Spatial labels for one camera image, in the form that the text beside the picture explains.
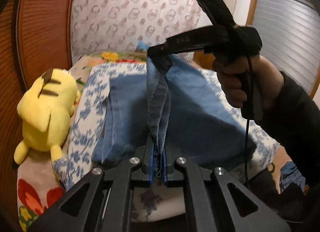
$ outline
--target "wooden cabinet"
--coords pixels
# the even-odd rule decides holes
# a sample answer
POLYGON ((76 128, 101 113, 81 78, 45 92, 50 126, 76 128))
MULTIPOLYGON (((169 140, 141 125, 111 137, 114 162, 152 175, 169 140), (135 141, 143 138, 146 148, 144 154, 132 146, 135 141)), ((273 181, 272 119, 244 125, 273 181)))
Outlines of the wooden cabinet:
POLYGON ((0 204, 17 221, 17 169, 12 168, 12 163, 22 138, 22 122, 16 108, 25 87, 15 57, 14 4, 15 0, 9 0, 0 14, 0 204))
POLYGON ((18 54, 28 88, 48 68, 72 66, 71 4, 72 0, 20 0, 18 54))
POLYGON ((204 54, 203 51, 197 51, 195 52, 193 59, 201 67, 212 69, 212 62, 215 60, 215 57, 212 54, 204 54))

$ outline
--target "blue towel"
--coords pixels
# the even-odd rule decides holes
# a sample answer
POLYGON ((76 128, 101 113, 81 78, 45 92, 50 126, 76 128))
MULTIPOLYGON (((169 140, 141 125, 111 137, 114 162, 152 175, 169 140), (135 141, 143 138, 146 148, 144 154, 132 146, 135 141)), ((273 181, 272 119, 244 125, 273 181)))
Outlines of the blue towel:
MULTIPOLYGON (((164 145, 205 168, 230 170, 244 161, 245 131, 225 110, 202 74, 175 55, 147 60, 147 77, 110 80, 105 130, 93 161, 106 167, 131 157, 150 130, 157 170, 164 145)), ((248 158, 256 146, 248 142, 248 158)))

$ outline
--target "black sleeve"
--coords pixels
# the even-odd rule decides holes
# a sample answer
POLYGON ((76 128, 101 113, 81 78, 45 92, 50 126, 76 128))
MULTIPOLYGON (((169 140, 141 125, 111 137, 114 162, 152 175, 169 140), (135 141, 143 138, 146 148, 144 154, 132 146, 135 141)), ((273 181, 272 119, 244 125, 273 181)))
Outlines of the black sleeve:
POLYGON ((320 182, 320 111, 302 87, 282 74, 276 104, 257 124, 286 149, 312 186, 320 182))

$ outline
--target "brown stripe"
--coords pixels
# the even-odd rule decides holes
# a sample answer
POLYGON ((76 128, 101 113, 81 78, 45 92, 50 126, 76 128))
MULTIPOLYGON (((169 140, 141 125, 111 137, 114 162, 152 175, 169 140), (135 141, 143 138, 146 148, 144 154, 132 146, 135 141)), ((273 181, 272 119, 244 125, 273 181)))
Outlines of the brown stripe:
POLYGON ((49 81, 51 80, 51 77, 52 77, 52 73, 53 73, 53 68, 49 69, 47 72, 45 72, 43 75, 42 75, 42 78, 44 79, 44 85, 49 83, 49 81))
POLYGON ((42 89, 40 94, 47 94, 47 95, 54 95, 54 96, 58 96, 59 94, 50 90, 46 90, 46 89, 42 89))
POLYGON ((50 79, 49 83, 52 83, 52 84, 60 84, 60 85, 61 85, 61 82, 58 81, 58 80, 55 80, 55 79, 50 79))

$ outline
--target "person's arm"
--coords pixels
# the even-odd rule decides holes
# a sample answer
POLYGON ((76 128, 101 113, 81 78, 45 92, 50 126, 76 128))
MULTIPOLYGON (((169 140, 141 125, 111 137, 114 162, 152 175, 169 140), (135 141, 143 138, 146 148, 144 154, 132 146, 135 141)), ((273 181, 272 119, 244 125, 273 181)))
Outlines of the person's arm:
MULTIPOLYGON (((248 69, 246 58, 223 67, 214 62, 228 102, 237 108, 246 101, 234 74, 248 69)), ((264 117, 257 123, 287 151, 309 185, 320 182, 320 111, 302 87, 264 57, 252 59, 264 98, 264 117)))
POLYGON ((284 73, 284 86, 260 125, 287 151, 309 185, 320 182, 320 111, 284 73))

